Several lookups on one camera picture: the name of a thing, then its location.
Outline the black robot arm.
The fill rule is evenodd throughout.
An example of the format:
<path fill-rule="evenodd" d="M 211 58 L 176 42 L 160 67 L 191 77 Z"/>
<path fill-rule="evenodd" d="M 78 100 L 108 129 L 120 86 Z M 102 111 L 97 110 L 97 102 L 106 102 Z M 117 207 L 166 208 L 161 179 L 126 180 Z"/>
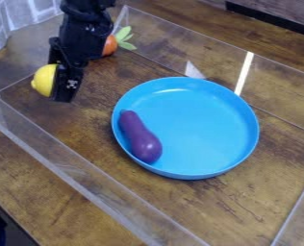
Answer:
<path fill-rule="evenodd" d="M 114 30 L 108 9 L 116 2 L 117 0 L 61 0 L 64 20 L 58 36 L 50 38 L 49 64 L 56 65 L 53 101 L 73 101 L 89 62 L 102 58 L 106 40 Z"/>

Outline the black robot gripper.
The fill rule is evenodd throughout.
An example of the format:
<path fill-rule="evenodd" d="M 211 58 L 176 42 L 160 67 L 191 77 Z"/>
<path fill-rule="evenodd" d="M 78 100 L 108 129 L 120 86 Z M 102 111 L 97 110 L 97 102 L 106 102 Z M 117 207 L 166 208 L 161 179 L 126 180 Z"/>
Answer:
<path fill-rule="evenodd" d="M 106 39 L 113 29 L 110 17 L 102 17 L 98 21 L 81 21 L 70 15 L 64 16 L 58 36 L 50 38 L 49 64 L 57 64 L 52 88 L 53 101 L 70 103 L 74 100 L 85 76 L 82 68 L 90 60 L 102 57 Z"/>

